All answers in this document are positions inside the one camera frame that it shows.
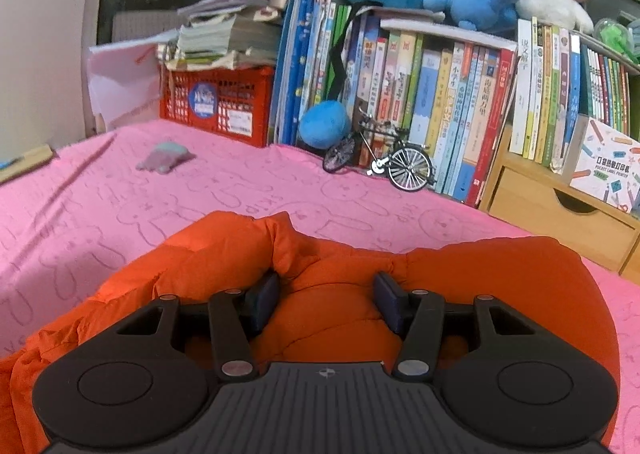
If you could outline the orange puffer jacket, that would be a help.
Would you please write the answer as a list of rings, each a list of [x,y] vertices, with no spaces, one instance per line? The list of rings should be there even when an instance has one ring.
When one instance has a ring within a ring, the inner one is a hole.
[[[203,302],[246,288],[267,271],[281,300],[253,342],[257,363],[396,358],[400,342],[373,302],[373,278],[453,303],[495,296],[620,374],[613,318],[582,259],[550,237],[493,238],[403,255],[349,247],[297,232],[286,213],[253,219],[214,212],[113,274],[85,302],[43,326],[1,363],[1,448],[38,453],[47,438],[32,409],[41,372],[160,295]]]

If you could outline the pink bunny-print blanket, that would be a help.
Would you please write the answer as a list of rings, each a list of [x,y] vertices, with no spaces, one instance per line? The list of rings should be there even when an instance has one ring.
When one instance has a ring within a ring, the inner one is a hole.
[[[168,174],[137,164],[162,142],[195,157]],[[430,191],[404,193],[357,172],[324,172],[288,146],[255,148],[156,120],[62,149],[1,188],[1,363],[27,339],[93,296],[107,278],[214,212],[253,219],[286,213],[297,232],[403,255],[416,249],[528,237]],[[617,333],[620,388],[605,442],[639,448],[639,289],[582,263]]]

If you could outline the wooden drawer organizer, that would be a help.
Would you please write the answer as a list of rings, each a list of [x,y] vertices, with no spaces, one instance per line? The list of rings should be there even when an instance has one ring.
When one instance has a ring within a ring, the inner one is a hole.
[[[562,177],[509,151],[500,137],[480,210],[536,235],[550,236],[637,284],[639,220],[566,185]]]

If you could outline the small grey-purple plush toy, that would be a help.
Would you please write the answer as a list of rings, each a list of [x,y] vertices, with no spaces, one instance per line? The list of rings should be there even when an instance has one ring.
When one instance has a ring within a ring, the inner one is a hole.
[[[183,162],[195,157],[186,146],[175,142],[162,142],[157,144],[152,151],[140,161],[136,169],[139,171],[168,174],[172,169]]]

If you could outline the white label printer box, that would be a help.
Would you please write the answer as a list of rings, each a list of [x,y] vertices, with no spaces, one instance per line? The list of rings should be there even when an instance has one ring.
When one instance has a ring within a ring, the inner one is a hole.
[[[639,208],[639,143],[597,119],[578,117],[563,173],[571,188],[619,211]]]

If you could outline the miniature black bicycle model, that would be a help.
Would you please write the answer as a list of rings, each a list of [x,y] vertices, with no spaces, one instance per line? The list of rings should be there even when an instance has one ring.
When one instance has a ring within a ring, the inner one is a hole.
[[[330,147],[323,156],[322,169],[336,173],[354,163],[356,150],[363,144],[371,157],[368,177],[386,177],[395,188],[407,193],[420,192],[424,188],[433,189],[436,170],[426,147],[406,140],[408,131],[398,128],[391,121],[376,121],[360,110],[361,118],[357,128]],[[392,140],[389,151],[378,156],[368,135],[384,136]]]

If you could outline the row of upright books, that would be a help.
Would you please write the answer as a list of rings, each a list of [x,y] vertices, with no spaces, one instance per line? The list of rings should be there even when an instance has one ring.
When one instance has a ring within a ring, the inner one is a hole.
[[[580,115],[639,140],[639,59],[611,19],[585,34],[518,18],[514,39],[502,41],[343,0],[290,0],[278,57],[276,143],[306,145],[303,115],[336,100],[350,132],[360,110],[406,129],[432,159],[434,191],[469,206],[482,199],[503,125],[513,154],[555,173]]]

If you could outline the red plastic crate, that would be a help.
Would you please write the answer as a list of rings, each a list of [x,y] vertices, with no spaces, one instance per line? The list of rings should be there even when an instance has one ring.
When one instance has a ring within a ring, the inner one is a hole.
[[[273,77],[271,67],[164,70],[160,75],[160,117],[264,147]]]

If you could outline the blue plush ball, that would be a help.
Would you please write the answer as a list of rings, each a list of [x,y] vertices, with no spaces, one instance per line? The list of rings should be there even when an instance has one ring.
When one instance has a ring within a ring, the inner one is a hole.
[[[350,132],[352,122],[340,102],[325,100],[305,112],[298,129],[306,145],[326,151]]]

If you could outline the stack of papers and books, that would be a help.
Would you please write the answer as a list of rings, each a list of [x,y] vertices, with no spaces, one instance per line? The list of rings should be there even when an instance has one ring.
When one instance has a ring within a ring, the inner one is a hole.
[[[177,10],[181,24],[156,57],[168,70],[245,69],[277,64],[280,10],[268,0],[201,0]]]

